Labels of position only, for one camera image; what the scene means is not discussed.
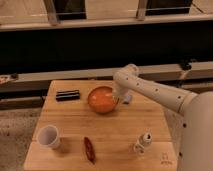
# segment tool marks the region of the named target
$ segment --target red pepper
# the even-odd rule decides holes
[[[84,145],[86,150],[86,155],[89,161],[95,164],[95,152],[93,145],[88,137],[84,137]]]

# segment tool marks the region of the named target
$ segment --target bowl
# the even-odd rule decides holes
[[[114,100],[111,87],[100,86],[89,93],[88,104],[96,113],[106,114],[115,109],[118,101]]]

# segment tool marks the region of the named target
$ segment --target small white bottle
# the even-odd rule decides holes
[[[152,143],[152,135],[148,132],[141,135],[137,142],[134,145],[134,151],[139,154],[143,154],[145,151],[145,148],[150,146]]]

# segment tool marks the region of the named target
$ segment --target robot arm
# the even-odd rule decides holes
[[[178,171],[213,170],[213,92],[196,94],[138,78],[138,68],[127,65],[114,74],[113,94],[122,98],[128,89],[184,115]]]
[[[117,98],[123,98],[129,89],[132,89],[159,104],[184,114],[190,101],[197,96],[196,93],[147,81],[138,77],[138,68],[129,64],[114,74],[115,87],[113,94]]]

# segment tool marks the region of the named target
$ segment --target white cup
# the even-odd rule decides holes
[[[56,149],[60,145],[58,129],[54,125],[47,125],[39,130],[36,140],[43,147]]]

